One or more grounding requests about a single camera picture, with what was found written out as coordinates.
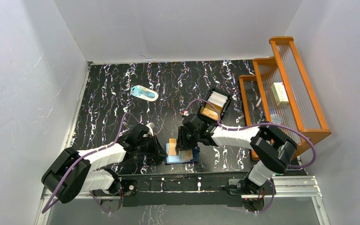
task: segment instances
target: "black marbled table surface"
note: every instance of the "black marbled table surface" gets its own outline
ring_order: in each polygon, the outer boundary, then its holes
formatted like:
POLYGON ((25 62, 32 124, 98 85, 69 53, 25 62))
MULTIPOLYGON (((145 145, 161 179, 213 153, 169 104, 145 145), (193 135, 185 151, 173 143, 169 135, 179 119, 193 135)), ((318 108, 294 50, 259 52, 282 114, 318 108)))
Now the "black marbled table surface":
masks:
MULTIPOLYGON (((211 87, 233 94, 223 123, 245 126, 238 77, 251 74, 254 74, 251 60, 92 65, 72 139, 73 147, 87 150, 114 141, 124 112, 132 113, 143 124, 153 122, 154 132, 164 147, 169 138, 177 138, 181 112, 188 103, 205 98, 211 87), (130 89, 135 85, 156 91, 159 98, 148 102, 131 96, 130 89)), ((196 113, 198 103, 192 108, 196 113)), ((129 117, 123 131, 135 124, 129 117)), ((227 172, 248 171, 255 164, 247 149, 199 146, 198 163, 147 165, 137 161, 132 166, 119 164, 112 169, 119 174, 227 172)))

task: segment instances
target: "wooden frame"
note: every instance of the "wooden frame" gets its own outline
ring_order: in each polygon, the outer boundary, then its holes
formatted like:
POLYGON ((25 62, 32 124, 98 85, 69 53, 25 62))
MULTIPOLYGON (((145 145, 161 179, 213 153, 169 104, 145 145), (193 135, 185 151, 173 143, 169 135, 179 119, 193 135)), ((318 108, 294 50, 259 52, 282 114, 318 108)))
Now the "wooden frame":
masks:
MULTIPOLYGON (((251 119, 250 119, 250 115, 249 115, 249 111, 248 111, 248 104, 247 104, 248 101, 247 101, 247 97, 246 97, 244 82, 245 81, 256 81, 257 82, 259 92, 262 97, 262 105, 263 105, 264 113, 266 115, 266 120, 271 121, 270 109, 269 109, 269 105, 268 105, 267 98, 265 95, 262 77, 269 76, 272 73, 274 73, 274 71, 279 70, 279 73, 282 78, 282 82, 284 83, 284 87, 285 87, 285 90, 286 90, 286 93, 287 93, 287 96, 289 99, 289 105, 291 107, 292 114, 293 114, 293 117, 295 120, 295 124, 296 124, 295 128, 298 131, 300 131, 302 134, 304 134, 305 136, 310 138, 310 140, 313 144, 316 144, 316 143, 320 142, 322 139, 324 139, 325 137, 329 136, 331 134, 331 131, 328 128, 325 117, 322 113, 321 107, 319 106, 318 100, 316 98, 315 92, 311 86, 307 72, 301 61, 300 55, 296 49, 296 45, 294 44, 294 39, 292 37, 272 37, 270 39, 269 43, 272 47, 274 56, 269 57, 269 58, 254 59, 253 66, 255 68, 255 75, 240 76, 240 89, 241 89, 242 102, 244 105, 246 123, 247 123, 247 125, 250 125, 251 119), (305 86, 304 88, 307 91, 308 97, 311 101, 311 105, 314 109, 316 118, 318 120, 318 123, 319 123, 321 129, 309 129, 309 128, 304 127, 304 124, 303 124, 303 121, 301 118, 301 114, 298 110, 298 107, 296 104, 296 99, 295 99, 295 96, 294 96, 292 88, 291 88, 291 84, 290 84, 289 79, 286 74, 284 62, 281 59, 282 55, 278 50, 278 45, 288 45, 290 47, 293 57, 294 57, 294 60, 296 62, 296 65, 299 69, 300 76, 303 80, 303 83, 305 86), (261 71, 260 68, 270 68, 270 69, 268 71, 261 71)), ((301 153, 305 152, 309 148, 310 148, 309 144, 305 140, 301 140, 301 142, 298 143, 298 147, 297 147, 296 154, 294 157, 296 158, 297 156, 299 156, 301 153)), ((259 159, 253 150, 252 150, 252 159, 253 160, 259 159)))

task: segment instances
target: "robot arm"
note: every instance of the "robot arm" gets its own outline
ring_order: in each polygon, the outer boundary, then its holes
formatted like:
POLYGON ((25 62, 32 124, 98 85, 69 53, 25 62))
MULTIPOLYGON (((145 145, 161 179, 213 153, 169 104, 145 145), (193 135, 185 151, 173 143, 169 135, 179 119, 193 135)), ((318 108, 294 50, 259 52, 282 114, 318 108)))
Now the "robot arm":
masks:
POLYGON ((179 128, 180 145, 177 150, 191 147, 198 142, 205 145, 231 145, 255 150, 260 161, 244 181, 228 184, 229 194, 256 193, 262 185, 276 173, 285 173, 296 149, 296 142, 276 126, 260 126, 245 130, 237 127, 208 125, 197 115, 187 115, 179 128))
MULTIPOLYGON (((121 188, 120 178, 110 168, 106 170, 107 165, 132 158, 132 154, 137 152, 142 152, 150 158, 167 156, 152 132, 153 127, 152 123, 137 124, 122 135, 116 144, 106 146, 106 149, 83 158, 65 179, 56 197, 62 203, 68 203, 79 193, 86 191, 101 189, 117 194, 121 188)), ((100 148, 78 151, 71 147, 64 149, 43 175, 42 183, 53 192, 70 165, 80 157, 100 148)))

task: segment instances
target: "white wall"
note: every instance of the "white wall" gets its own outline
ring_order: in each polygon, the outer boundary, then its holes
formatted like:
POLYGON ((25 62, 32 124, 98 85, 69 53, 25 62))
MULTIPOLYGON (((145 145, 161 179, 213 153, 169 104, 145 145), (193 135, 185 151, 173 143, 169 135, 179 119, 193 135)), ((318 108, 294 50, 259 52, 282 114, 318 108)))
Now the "white wall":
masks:
POLYGON ((304 0, 286 34, 295 38, 333 132, 317 144, 308 170, 331 224, 360 224, 360 1, 304 0))
POLYGON ((302 0, 55 0, 87 61, 272 55, 302 0))
POLYGON ((35 222, 86 72, 53 0, 0 1, 0 225, 35 222))

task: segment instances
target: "orange wooden rack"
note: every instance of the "orange wooden rack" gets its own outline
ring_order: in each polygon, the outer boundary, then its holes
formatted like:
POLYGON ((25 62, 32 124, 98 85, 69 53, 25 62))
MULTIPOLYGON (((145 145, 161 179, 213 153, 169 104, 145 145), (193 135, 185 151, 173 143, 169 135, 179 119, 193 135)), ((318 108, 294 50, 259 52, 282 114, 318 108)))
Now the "orange wooden rack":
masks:
MULTIPOLYGON (((299 53, 292 37, 272 37, 270 45, 274 56, 256 58, 253 60, 255 75, 241 75, 239 78, 241 97, 245 112, 246 124, 254 124, 248 106, 248 97, 245 82, 256 82, 262 107, 267 121, 272 117, 280 118, 280 123, 300 131, 309 137, 313 144, 331 134, 325 117, 319 106, 307 72, 303 66, 299 53), (271 85, 274 82, 283 82, 289 99, 289 105, 278 106, 272 94, 271 85)), ((310 148, 305 140, 296 134, 284 130, 298 143, 295 158, 310 148)), ((252 159, 259 160, 252 151, 252 159)))

